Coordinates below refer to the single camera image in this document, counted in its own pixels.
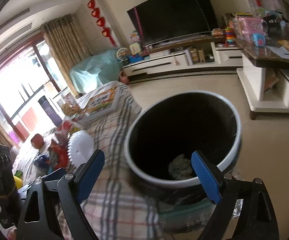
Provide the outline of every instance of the tv screen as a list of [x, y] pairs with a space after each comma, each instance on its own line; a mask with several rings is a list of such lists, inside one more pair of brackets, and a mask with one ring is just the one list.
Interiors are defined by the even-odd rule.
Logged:
[[140, 34], [138, 14], [143, 45], [218, 28], [210, 0], [148, 0], [128, 14]]

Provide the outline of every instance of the wooden countertop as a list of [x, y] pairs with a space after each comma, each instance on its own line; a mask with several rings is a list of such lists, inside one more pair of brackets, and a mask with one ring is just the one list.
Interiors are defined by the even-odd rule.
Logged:
[[153, 49], [147, 49], [147, 50], [140, 52], [139, 55], [143, 57], [143, 56], [147, 56], [149, 54], [160, 52], [160, 51], [167, 50], [167, 49], [176, 49], [179, 47], [185, 47], [185, 46], [208, 43], [208, 42], [224, 42], [225, 40], [226, 40], [225, 36], [213, 37], [213, 36], [208, 35], [208, 36], [203, 36], [203, 37], [177, 41], [175, 43], [166, 44], [166, 45], [156, 47]]
[[239, 39], [236, 39], [235, 42], [254, 66], [289, 70], [289, 59], [281, 58], [270, 49], [266, 47], [256, 47], [253, 43]]

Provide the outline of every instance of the beige floor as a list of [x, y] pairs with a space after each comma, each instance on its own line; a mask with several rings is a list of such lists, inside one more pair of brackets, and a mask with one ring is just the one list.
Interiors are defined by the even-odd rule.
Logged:
[[[250, 120], [248, 103], [236, 75], [171, 78], [130, 87], [143, 108], [188, 90], [208, 90], [228, 98], [238, 109], [243, 124], [243, 146], [237, 163], [240, 174], [245, 180], [264, 180], [275, 208], [280, 239], [289, 237], [289, 117], [261, 116]], [[181, 238], [196, 239], [189, 235]]]

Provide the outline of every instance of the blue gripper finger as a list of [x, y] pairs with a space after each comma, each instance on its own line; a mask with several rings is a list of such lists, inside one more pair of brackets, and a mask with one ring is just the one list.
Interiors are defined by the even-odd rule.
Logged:
[[218, 204], [221, 200], [218, 182], [197, 151], [192, 153], [191, 165], [194, 168], [208, 198]]

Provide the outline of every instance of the checkered cloth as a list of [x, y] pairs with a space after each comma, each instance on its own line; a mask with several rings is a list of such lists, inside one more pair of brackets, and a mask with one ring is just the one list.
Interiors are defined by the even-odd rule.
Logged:
[[[84, 107], [89, 98], [117, 85], [120, 86], [120, 97], [116, 110], [85, 125], [85, 130], [94, 139], [95, 149], [105, 153], [105, 165], [81, 207], [99, 239], [160, 239], [163, 237], [156, 208], [127, 182], [130, 174], [124, 156], [124, 141], [141, 107], [129, 87], [117, 81], [83, 96], [79, 104]], [[53, 131], [44, 135], [46, 145], [53, 137]], [[24, 185], [41, 175], [33, 165], [37, 154], [38, 150], [33, 147], [23, 146], [14, 162], [14, 171], [23, 171]], [[72, 239], [62, 211], [58, 218], [65, 239]]]

